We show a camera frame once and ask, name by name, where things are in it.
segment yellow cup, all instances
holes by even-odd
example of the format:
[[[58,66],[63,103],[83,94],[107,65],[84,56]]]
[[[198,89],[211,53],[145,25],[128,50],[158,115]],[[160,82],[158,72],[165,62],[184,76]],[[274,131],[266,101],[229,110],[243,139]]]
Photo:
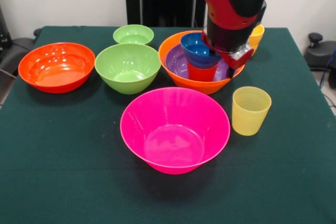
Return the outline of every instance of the yellow cup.
[[[254,28],[252,34],[250,35],[249,45],[254,49],[254,53],[257,51],[259,43],[263,38],[265,33],[265,28],[263,25],[258,25]]]
[[[240,135],[256,134],[272,105],[267,92],[256,87],[242,87],[233,94],[232,127]]]

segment light green bowl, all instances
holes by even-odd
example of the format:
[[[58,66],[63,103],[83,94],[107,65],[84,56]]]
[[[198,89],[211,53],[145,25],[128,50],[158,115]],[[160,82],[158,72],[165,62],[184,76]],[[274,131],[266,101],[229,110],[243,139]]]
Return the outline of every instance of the light green bowl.
[[[136,43],[148,45],[154,38],[151,28],[142,25],[127,25],[115,30],[113,39],[119,43]]]
[[[122,94],[147,88],[160,69],[158,52],[141,44],[118,44],[98,54],[94,67],[104,82]]]

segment large orange bowl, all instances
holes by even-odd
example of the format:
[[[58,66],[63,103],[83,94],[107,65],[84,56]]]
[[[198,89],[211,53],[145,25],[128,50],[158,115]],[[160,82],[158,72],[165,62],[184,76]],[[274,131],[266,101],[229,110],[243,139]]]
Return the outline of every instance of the large orange bowl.
[[[21,60],[18,72],[34,88],[61,94],[78,88],[89,78],[94,60],[95,54],[83,45],[54,43],[28,53]]]
[[[183,31],[181,33],[172,35],[171,37],[166,39],[164,42],[162,42],[159,48],[160,62],[161,62],[161,65],[164,67],[164,69],[167,71],[167,73],[170,75],[170,77],[173,79],[174,83],[177,86],[182,87],[182,88],[194,89],[194,90],[200,91],[205,94],[213,94],[217,92],[218,90],[220,90],[222,87],[224,87],[226,84],[228,84],[231,81],[231,79],[225,79],[222,81],[210,81],[210,82],[193,81],[193,80],[185,79],[183,77],[180,77],[174,74],[165,65],[165,58],[167,54],[169,53],[169,51],[181,42],[181,38],[184,35],[189,34],[189,33],[194,33],[194,32],[197,32],[197,31],[195,30]],[[240,74],[243,68],[244,66],[238,68],[234,77]]]

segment floor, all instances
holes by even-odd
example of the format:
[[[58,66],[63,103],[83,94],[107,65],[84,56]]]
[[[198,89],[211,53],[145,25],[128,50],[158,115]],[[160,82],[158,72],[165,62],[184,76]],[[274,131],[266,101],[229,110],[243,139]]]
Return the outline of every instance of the floor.
[[[317,84],[320,84],[321,78],[322,78],[322,72],[312,72],[314,75]],[[0,109],[2,107],[2,104],[5,103],[5,100],[12,89],[14,84],[14,80],[6,76],[4,73],[0,72]],[[328,73],[326,74],[326,81],[324,83],[324,86],[322,88],[322,93],[324,93],[330,100],[325,97],[329,105],[332,105],[334,103],[336,105],[336,90],[332,90],[329,88],[329,83],[328,83]],[[332,112],[336,115],[336,108],[335,107],[330,107]]]

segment blue bowl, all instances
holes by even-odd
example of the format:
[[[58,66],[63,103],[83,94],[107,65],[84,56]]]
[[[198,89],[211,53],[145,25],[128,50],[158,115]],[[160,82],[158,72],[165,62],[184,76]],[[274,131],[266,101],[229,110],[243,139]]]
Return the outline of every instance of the blue bowl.
[[[184,35],[181,45],[187,60],[196,68],[212,68],[222,59],[218,54],[210,56],[210,49],[202,41],[202,33]]]

